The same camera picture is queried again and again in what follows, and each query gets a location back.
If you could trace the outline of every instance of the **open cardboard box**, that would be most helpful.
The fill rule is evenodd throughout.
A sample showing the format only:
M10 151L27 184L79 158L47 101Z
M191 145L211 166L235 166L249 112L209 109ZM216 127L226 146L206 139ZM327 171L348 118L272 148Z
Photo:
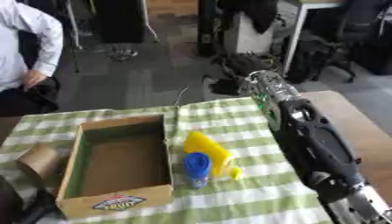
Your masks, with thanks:
M80 125L56 203L67 218L172 201L162 115Z

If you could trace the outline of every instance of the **blue cup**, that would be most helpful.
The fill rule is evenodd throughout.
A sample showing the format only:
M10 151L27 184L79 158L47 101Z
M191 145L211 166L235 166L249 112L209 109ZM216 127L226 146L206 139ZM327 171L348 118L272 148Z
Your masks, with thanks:
M208 183L211 159L201 152L188 154L184 158L184 169L191 186L197 189L202 188Z

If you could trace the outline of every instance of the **chair wheel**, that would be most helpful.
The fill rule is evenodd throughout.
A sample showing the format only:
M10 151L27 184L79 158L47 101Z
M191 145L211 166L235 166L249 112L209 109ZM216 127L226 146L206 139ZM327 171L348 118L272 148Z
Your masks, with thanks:
M354 77L349 78L346 83L353 83L354 82Z
M318 80L319 80L319 76L318 75L311 77L311 81L318 81Z

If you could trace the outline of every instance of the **wooden table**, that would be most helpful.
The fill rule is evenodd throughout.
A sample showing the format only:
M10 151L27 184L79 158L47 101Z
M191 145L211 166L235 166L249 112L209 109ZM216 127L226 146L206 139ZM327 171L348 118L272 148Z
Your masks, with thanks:
M330 118L341 135L353 146L363 174L392 205L392 138L362 114L345 97L333 91L303 94ZM0 144L20 117L0 118Z
M306 20L308 10L328 9L340 6L344 0L285 0L286 2L297 6L297 18L294 24L294 29L290 37L289 47L287 48L286 56L283 63L283 72L287 74L290 69L294 53L297 48L299 35Z

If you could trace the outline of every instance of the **desk leg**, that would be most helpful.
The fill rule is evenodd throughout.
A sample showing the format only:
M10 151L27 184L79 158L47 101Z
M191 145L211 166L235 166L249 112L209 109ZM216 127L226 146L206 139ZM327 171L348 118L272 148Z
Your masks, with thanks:
M308 9L306 8L306 6L304 5L299 6L294 32L291 34L289 47L287 48L286 56L284 59L284 64L283 64L284 76L286 76L286 74L289 72L292 58L294 57L294 53L297 48L299 35L301 34L302 27L304 26L307 12Z

